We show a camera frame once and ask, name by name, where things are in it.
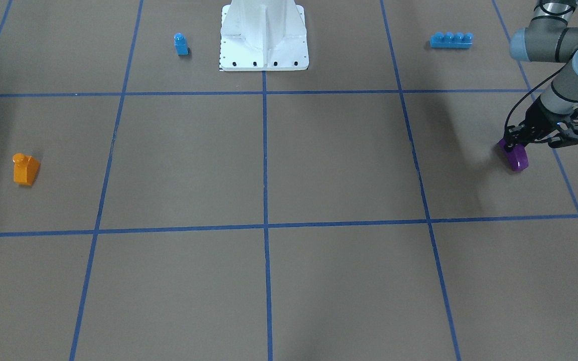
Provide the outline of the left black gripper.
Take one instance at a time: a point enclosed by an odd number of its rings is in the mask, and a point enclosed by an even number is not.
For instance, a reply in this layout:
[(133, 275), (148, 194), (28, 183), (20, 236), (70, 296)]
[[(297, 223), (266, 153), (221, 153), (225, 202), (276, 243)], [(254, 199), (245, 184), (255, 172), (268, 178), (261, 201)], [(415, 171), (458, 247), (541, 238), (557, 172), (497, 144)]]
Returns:
[(507, 158), (526, 158), (526, 145), (530, 143), (546, 143), (556, 131), (551, 120), (556, 116), (568, 116), (570, 110), (564, 114), (555, 113), (546, 108), (543, 101), (537, 98), (525, 112), (525, 118), (518, 125), (505, 125), (505, 156)]

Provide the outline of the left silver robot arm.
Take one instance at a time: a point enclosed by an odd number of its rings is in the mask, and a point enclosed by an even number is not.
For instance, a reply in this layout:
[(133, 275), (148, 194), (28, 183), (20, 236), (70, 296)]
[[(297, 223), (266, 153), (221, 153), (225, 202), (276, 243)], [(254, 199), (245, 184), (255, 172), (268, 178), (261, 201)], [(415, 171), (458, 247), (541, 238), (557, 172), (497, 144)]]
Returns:
[(560, 64), (523, 121), (505, 123), (499, 146), (516, 171), (528, 166), (528, 144), (578, 145), (578, 27), (569, 26), (577, 7), (578, 1), (538, 1), (528, 27), (517, 30), (510, 41), (515, 60)]

